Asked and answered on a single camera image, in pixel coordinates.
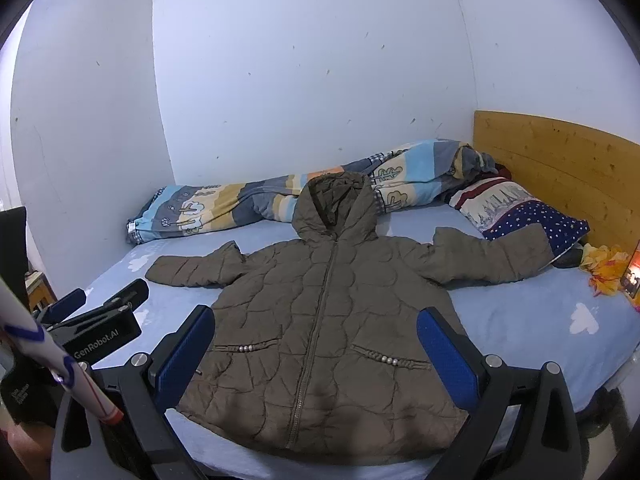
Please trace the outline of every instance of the navy blue polka dot fabric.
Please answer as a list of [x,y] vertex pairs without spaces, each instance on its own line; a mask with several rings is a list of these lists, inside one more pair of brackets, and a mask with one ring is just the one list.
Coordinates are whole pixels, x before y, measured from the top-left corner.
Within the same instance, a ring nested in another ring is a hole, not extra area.
[[535,223],[544,228],[554,256],[560,256],[589,232],[586,220],[563,215],[539,200],[529,200],[511,209],[482,234],[487,240],[494,240]]

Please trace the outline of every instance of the brown quilted jacket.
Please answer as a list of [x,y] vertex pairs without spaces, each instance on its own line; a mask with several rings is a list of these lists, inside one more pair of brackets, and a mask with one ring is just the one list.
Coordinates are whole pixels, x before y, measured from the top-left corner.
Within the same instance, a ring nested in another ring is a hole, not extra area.
[[493,242],[438,228],[433,245],[376,235],[369,179],[319,176],[293,216],[300,239],[241,254],[161,256],[146,277],[219,285],[216,335],[177,409],[239,444],[299,460],[380,464],[447,448],[466,413],[418,342],[436,306],[462,332],[452,280],[531,276],[552,259],[536,224]]

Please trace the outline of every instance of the wooden headboard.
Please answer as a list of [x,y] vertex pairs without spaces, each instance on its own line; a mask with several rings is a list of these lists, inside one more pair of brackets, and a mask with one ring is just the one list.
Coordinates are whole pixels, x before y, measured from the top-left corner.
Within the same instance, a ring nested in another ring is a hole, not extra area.
[[476,111],[474,147],[561,212],[586,219],[586,240],[632,253],[640,238],[640,145],[580,124]]

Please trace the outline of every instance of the metal screw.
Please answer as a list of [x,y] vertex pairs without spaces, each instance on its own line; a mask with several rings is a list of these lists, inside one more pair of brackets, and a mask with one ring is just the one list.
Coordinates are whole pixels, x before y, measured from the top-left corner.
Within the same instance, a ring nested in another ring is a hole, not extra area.
[[546,371],[549,372],[550,374],[557,375],[557,374],[560,373],[560,367],[559,367],[558,363],[555,363],[553,361],[549,361],[546,364]]
[[146,363],[147,359],[148,357],[146,356],[146,354],[143,354],[142,352],[140,352],[139,354],[135,354],[131,358],[131,364],[134,366],[142,366],[144,363]]
[[499,368],[502,366],[502,359],[495,354],[489,354],[484,360],[491,368]]

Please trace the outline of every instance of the light blue bed sheet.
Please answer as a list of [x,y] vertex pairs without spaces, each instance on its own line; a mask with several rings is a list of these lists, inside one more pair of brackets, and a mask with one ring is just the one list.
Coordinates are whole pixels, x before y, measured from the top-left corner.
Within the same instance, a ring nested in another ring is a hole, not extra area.
[[[437,226],[452,226],[470,235],[481,234],[448,205],[407,209],[381,217],[380,235],[407,236],[430,242]],[[135,278],[143,277],[162,254],[208,254],[235,240],[243,253],[251,253],[281,240],[296,237],[290,224],[261,222],[186,238],[156,240],[131,250],[86,290],[87,305],[95,308]],[[494,353],[507,364],[540,368],[558,362],[567,380],[575,411],[583,409],[629,358],[640,341],[640,314],[621,295],[594,298],[588,274],[578,269],[548,267],[540,275],[519,283],[468,286],[450,291],[455,309],[483,354]],[[162,337],[175,331],[197,304],[211,304],[218,288],[175,288],[148,283],[149,299],[136,311],[142,334],[104,358],[95,367],[124,364],[132,354],[151,352]],[[506,444],[515,418],[509,410],[494,450]],[[167,419],[185,448],[197,461],[222,474],[245,479],[422,480],[438,457],[387,466],[326,466],[298,463],[247,450],[168,410]]]

